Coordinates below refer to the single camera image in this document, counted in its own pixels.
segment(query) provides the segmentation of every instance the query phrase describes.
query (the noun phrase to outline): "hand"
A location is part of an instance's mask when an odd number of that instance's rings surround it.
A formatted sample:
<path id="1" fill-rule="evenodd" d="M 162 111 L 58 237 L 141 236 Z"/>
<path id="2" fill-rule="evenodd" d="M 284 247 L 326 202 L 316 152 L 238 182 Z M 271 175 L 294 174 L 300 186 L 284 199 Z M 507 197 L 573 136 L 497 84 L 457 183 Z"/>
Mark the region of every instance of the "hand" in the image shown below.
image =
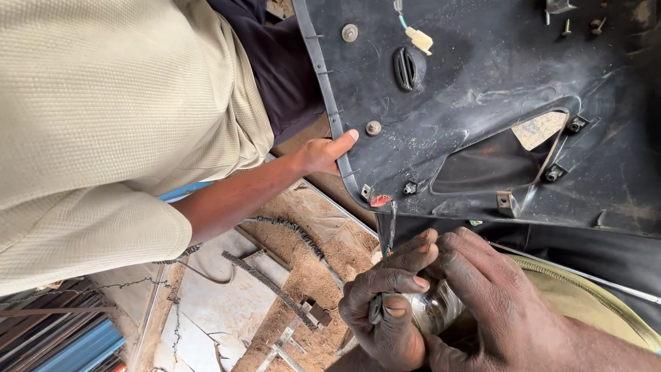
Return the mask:
<path id="1" fill-rule="evenodd" d="M 429 283 L 416 273 L 436 260 L 437 237 L 435 230 L 423 232 L 344 286 L 344 298 L 339 304 L 343 321 L 354 331 L 364 351 L 387 371 L 422 367 L 424 340 L 411 323 L 411 305 L 406 297 L 399 294 L 386 297 L 383 320 L 376 325 L 368 320 L 369 302 L 380 292 L 426 292 Z"/>
<path id="2" fill-rule="evenodd" d="M 325 172 L 340 175 L 335 161 L 354 147 L 358 140 L 358 131 L 351 129 L 338 139 L 315 138 L 297 151 L 296 158 L 305 172 Z"/>
<path id="3" fill-rule="evenodd" d="M 444 234 L 438 245 L 450 287 L 478 322 L 480 350 L 469 355 L 426 336 L 433 372 L 573 370 L 581 352 L 572 346 L 578 328 L 514 260 L 466 228 Z"/>

